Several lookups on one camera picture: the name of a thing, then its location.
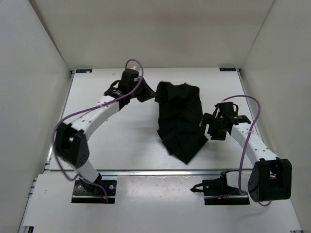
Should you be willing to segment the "black skirt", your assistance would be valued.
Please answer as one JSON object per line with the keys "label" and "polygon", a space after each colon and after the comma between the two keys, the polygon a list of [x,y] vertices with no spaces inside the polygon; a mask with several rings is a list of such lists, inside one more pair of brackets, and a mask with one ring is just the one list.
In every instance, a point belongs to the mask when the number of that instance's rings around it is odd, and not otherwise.
{"label": "black skirt", "polygon": [[187,165],[208,141],[201,129],[200,88],[160,82],[155,102],[159,105],[157,133],[163,145],[170,155]]}

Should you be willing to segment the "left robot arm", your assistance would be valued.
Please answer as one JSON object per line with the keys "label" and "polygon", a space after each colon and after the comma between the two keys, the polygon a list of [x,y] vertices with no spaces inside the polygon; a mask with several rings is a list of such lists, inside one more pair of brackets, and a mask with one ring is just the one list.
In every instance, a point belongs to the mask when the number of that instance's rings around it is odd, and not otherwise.
{"label": "left robot arm", "polygon": [[52,134],[54,157],[65,178],[80,179],[84,189],[92,194],[106,194],[102,176],[89,161],[88,140],[111,116],[119,112],[131,99],[145,102],[154,91],[140,75],[114,81],[93,107],[61,119]]}

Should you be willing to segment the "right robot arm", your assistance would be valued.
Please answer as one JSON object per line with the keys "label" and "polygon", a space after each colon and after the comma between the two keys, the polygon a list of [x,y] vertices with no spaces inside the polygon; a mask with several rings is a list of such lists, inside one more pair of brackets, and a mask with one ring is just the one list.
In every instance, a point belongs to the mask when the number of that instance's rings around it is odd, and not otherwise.
{"label": "right robot arm", "polygon": [[207,199],[220,199],[239,189],[254,202],[287,200],[292,190],[292,164],[280,159],[250,128],[247,116],[213,117],[203,115],[202,124],[208,126],[212,140],[224,140],[229,134],[243,148],[252,165],[251,173],[241,169],[222,172],[214,180],[202,180],[191,188],[193,193],[203,193]]}

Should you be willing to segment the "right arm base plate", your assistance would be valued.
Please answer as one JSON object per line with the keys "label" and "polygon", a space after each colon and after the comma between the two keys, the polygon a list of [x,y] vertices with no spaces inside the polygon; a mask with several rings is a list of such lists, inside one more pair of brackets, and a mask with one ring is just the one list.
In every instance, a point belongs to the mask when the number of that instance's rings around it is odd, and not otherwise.
{"label": "right arm base plate", "polygon": [[225,178],[202,180],[205,206],[250,205],[249,197],[227,185]]}

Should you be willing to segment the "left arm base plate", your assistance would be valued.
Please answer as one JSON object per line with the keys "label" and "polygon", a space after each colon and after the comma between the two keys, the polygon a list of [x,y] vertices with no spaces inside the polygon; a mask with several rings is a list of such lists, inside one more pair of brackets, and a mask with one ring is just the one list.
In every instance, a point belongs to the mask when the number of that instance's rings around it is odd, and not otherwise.
{"label": "left arm base plate", "polygon": [[91,204],[114,204],[117,189],[117,177],[103,176],[101,186],[106,191],[106,195],[100,187],[89,185],[81,179],[77,179],[74,182],[71,202]]}

